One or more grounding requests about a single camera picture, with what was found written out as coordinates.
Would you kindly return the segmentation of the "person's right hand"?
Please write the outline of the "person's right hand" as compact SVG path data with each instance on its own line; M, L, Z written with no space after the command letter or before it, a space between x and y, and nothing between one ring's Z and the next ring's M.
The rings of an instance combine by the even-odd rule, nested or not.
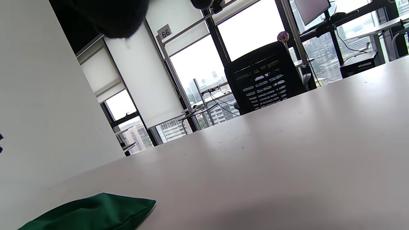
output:
M70 5L106 37L130 38L142 25L149 1L71 0Z

